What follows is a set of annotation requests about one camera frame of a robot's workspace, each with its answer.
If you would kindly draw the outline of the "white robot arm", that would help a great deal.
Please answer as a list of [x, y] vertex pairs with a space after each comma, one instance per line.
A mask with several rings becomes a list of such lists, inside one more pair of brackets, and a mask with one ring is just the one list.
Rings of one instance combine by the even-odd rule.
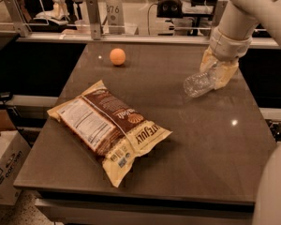
[[[254, 29], [261, 24], [281, 48], [281, 0], [229, 0], [201, 69], [216, 61], [245, 55]], [[271, 154], [259, 184], [253, 225], [281, 225], [281, 144]]]

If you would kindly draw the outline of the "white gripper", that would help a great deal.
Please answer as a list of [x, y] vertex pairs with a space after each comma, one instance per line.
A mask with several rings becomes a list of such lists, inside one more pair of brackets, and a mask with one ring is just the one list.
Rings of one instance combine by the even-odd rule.
[[237, 40], [224, 35], [218, 27], [211, 34], [209, 47], [205, 50], [200, 63], [200, 72], [214, 67], [214, 90], [225, 87], [239, 67], [238, 58], [243, 57], [252, 37]]

